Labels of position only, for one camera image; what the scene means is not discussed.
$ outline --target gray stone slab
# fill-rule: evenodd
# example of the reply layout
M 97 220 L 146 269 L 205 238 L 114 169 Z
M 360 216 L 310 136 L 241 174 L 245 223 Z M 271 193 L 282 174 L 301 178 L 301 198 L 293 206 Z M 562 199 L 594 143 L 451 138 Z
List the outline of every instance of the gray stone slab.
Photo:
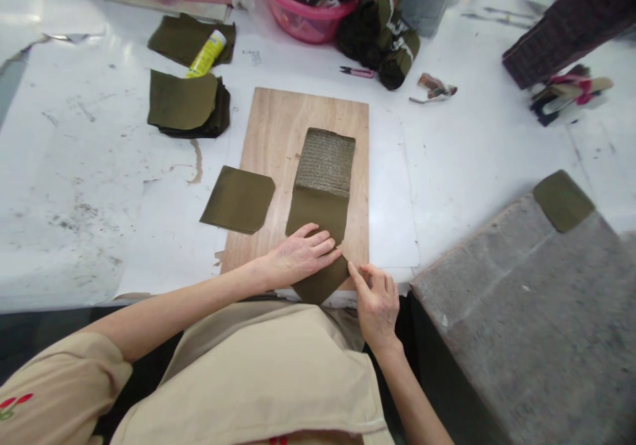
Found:
M 636 442 L 636 267 L 598 212 L 562 234 L 528 194 L 411 286 L 513 443 Z

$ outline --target red flower embroidery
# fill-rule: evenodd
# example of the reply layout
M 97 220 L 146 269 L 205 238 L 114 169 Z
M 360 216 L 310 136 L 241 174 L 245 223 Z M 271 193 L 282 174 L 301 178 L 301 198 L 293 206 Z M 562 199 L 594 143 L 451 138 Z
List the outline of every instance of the red flower embroidery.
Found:
M 27 402 L 31 397 L 33 397 L 33 394 L 26 394 L 20 397 L 17 401 L 15 400 L 15 397 L 11 397 L 10 399 L 0 403 L 0 420 L 9 420 L 15 413 L 13 409 L 15 409 L 17 405 Z
M 7 399 L 0 404 L 0 409 L 4 409 L 5 407 L 8 407 L 14 402 L 15 402 L 15 397 L 11 397 L 10 399 Z
M 28 401 L 31 397 L 33 397 L 33 394 L 26 394 L 26 395 L 23 395 L 22 397 L 20 397 L 20 398 L 18 399 L 18 401 L 16 402 L 16 404 L 15 404 L 15 405 L 18 405 L 19 403 L 24 403 L 24 402 Z

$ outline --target pink basket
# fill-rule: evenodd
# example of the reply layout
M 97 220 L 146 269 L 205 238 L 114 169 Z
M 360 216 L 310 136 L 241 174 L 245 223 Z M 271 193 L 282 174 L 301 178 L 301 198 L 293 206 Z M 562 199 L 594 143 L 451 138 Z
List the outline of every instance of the pink basket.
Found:
M 312 44 L 334 39 L 342 19 L 360 3 L 360 0 L 351 0 L 335 8 L 315 8 L 294 0 L 268 1 L 281 28 L 294 38 Z

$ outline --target scissors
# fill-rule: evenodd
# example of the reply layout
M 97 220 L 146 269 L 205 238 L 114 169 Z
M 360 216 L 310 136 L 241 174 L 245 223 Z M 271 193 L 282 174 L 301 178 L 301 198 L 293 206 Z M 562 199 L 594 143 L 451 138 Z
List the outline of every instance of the scissors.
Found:
M 345 74 L 355 75 L 355 76 L 358 76 L 358 77 L 366 77 L 368 79 L 371 79 L 372 77 L 374 77 L 376 75 L 376 73 L 374 71 L 371 71 L 371 70 L 362 70 L 362 69 L 350 68 L 348 66 L 341 66 L 340 67 L 340 72 L 341 73 L 345 73 Z

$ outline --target person's left hand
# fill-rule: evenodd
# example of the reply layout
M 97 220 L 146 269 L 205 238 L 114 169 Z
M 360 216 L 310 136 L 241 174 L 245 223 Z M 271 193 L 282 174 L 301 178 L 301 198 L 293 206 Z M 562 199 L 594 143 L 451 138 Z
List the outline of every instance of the person's left hand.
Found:
M 276 249 L 259 258 L 262 260 L 269 289 L 297 283 L 338 259 L 342 252 L 333 250 L 336 242 L 329 238 L 328 231 L 321 231 L 306 238 L 318 228 L 315 223 L 308 223 Z

